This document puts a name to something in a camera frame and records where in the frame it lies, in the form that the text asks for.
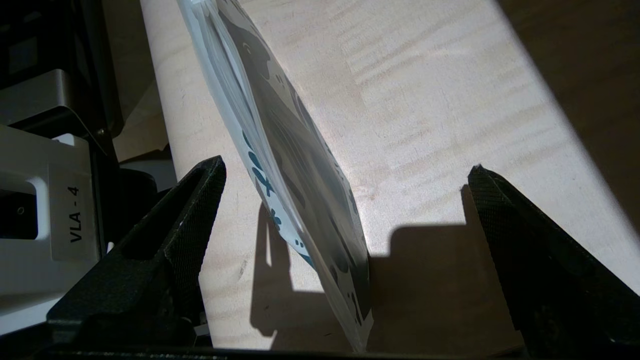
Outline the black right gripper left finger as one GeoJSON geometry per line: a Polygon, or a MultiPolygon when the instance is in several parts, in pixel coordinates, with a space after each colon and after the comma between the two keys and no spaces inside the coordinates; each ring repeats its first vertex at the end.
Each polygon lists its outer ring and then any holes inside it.
{"type": "Polygon", "coordinates": [[[199,273],[226,184],[199,162],[47,314],[55,344],[190,346],[204,310],[199,273]]]}

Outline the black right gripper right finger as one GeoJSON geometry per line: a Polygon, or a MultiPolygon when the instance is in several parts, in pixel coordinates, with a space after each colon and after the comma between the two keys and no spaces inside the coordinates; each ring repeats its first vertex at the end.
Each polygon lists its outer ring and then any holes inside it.
{"type": "Polygon", "coordinates": [[[640,297],[498,173],[467,177],[528,357],[637,360],[640,297]]]}

